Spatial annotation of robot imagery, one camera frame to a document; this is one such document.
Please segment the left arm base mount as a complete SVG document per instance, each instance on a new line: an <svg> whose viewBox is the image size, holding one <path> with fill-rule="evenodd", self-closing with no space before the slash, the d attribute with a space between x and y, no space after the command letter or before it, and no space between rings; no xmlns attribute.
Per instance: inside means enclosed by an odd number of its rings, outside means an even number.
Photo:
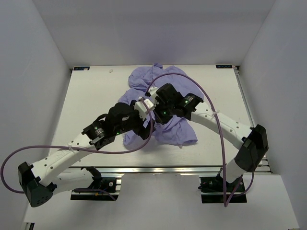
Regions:
<svg viewBox="0 0 307 230"><path fill-rule="evenodd" d="M71 200L80 201L116 201L119 196L120 179L114 176L102 176L95 167L82 167L92 176L93 182L87 188L74 189Z"/></svg>

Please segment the lilac zip jacket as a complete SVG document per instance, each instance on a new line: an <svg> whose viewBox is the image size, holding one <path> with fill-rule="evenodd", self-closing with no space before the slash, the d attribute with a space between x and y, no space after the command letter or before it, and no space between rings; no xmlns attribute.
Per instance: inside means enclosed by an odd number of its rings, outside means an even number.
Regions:
<svg viewBox="0 0 307 230"><path fill-rule="evenodd" d="M154 79L162 74L167 74L157 80ZM186 96L192 93L200 98L204 98L200 89L190 80L179 76L185 72L178 67L170 66L163 68L161 64L153 64L152 66L138 67L128 77L129 89L119 98L118 102L130 104L131 101L144 97L149 84L154 81L154 87L162 87L170 83L173 87ZM172 117L165 125L155 124L155 131L152 136L162 144L183 145L194 144L198 141L197 136L188 121L177 116Z"/></svg>

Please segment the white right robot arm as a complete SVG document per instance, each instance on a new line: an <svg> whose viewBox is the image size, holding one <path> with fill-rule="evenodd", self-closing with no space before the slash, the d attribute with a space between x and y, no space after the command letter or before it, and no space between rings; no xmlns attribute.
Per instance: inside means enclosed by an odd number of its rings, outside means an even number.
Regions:
<svg viewBox="0 0 307 230"><path fill-rule="evenodd" d="M255 171L269 149L266 129L261 125L249 127L224 114L214 112L202 98L189 93L153 93L156 117L165 122L173 115L207 127L219 134L215 115L218 115L223 138L238 149L237 155L218 174L217 187L228 191L244 173Z"/></svg>

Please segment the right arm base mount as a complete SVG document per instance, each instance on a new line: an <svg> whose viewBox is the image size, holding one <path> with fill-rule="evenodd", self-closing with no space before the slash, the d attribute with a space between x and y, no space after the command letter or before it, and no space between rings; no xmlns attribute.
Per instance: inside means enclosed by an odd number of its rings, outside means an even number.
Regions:
<svg viewBox="0 0 307 230"><path fill-rule="evenodd" d="M246 188L243 179L236 179L233 183L226 183L226 199L229 198L233 190L234 192L229 203L247 203L245 194ZM223 197L223 180L217 176L205 176L200 177L200 185L198 189L201 192L201 202L203 204L222 204L224 202Z"/></svg>

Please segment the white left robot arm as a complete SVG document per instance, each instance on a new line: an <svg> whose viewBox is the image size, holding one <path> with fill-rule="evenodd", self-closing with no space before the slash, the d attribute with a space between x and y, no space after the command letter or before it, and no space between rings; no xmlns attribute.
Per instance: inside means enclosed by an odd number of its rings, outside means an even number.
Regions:
<svg viewBox="0 0 307 230"><path fill-rule="evenodd" d="M137 131L144 140L149 140L154 120L149 118L148 125L144 126L145 120L139 116L130 115L111 121L106 118L106 114L99 116L67 146L58 147L51 156L18 166L19 183L31 207L39 207L52 196L69 190L110 194L109 183L103 182L101 173L94 166L83 167L77 172L66 172L66 169L89 154L97 153L124 132Z"/></svg>

